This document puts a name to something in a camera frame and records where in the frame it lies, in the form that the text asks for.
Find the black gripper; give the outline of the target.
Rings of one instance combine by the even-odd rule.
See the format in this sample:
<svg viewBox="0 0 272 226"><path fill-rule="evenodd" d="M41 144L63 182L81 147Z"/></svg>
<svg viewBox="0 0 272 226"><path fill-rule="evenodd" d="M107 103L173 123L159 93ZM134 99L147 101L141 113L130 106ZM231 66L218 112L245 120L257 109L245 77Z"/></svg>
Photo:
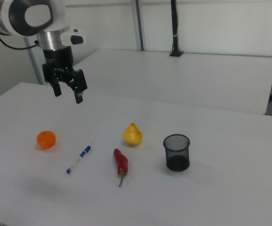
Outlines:
<svg viewBox="0 0 272 226"><path fill-rule="evenodd" d="M42 65L44 79L51 85L56 97L62 94L59 83L63 82L73 92L75 101L80 104L83 101L83 91L87 89L87 83L83 71L73 69L73 54L71 47L58 50L44 50L46 63Z"/></svg>

